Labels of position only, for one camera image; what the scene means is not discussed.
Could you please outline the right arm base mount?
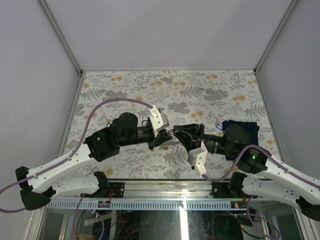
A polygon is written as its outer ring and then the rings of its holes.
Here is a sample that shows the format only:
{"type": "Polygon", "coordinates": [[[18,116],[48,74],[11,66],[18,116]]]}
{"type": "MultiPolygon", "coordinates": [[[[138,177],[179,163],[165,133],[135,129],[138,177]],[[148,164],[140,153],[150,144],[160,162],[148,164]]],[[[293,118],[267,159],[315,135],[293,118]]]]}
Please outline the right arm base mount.
{"type": "Polygon", "coordinates": [[[243,192],[243,185],[240,181],[216,182],[212,183],[211,187],[210,195],[214,199],[243,199],[250,196],[243,192]]]}

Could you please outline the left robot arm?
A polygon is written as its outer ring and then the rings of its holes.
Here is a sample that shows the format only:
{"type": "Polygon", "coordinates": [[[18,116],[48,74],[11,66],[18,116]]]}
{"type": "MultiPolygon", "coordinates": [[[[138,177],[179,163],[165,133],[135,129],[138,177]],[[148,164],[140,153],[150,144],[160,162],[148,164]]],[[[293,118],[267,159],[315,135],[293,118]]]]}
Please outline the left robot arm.
{"type": "Polygon", "coordinates": [[[88,136],[75,152],[68,152],[36,168],[17,168],[15,175],[25,209],[39,209],[58,197],[107,197],[111,190],[104,172],[94,171],[79,178],[67,178],[67,175],[118,155],[121,147],[147,144],[152,150],[172,139],[166,131],[168,126],[163,112],[151,113],[141,126],[138,126],[135,114],[124,112],[107,127],[88,136]]]}

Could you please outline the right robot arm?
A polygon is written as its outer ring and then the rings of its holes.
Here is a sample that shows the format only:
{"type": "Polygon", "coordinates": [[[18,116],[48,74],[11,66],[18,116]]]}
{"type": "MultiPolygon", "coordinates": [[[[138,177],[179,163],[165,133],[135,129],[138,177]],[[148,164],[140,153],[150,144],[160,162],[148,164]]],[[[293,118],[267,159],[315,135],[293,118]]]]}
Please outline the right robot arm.
{"type": "Polygon", "coordinates": [[[231,176],[228,192],[233,197],[269,198],[301,211],[306,217],[320,219],[320,181],[273,158],[264,148],[252,144],[251,135],[238,124],[230,124],[222,136],[204,132],[203,124],[175,125],[174,136],[188,153],[187,161],[204,179],[218,183],[231,176]],[[210,178],[205,169],[207,154],[233,159],[232,168],[220,178],[210,178]]]}

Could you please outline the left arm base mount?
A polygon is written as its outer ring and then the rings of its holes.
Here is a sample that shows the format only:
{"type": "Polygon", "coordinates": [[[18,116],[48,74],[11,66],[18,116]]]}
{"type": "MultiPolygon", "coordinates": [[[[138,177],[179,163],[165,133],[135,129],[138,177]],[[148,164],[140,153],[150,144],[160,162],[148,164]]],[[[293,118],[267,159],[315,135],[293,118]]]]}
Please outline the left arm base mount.
{"type": "Polygon", "coordinates": [[[109,183],[108,190],[98,190],[93,194],[84,194],[85,198],[123,198],[125,192],[125,183],[124,182],[111,182],[109,183]]]}

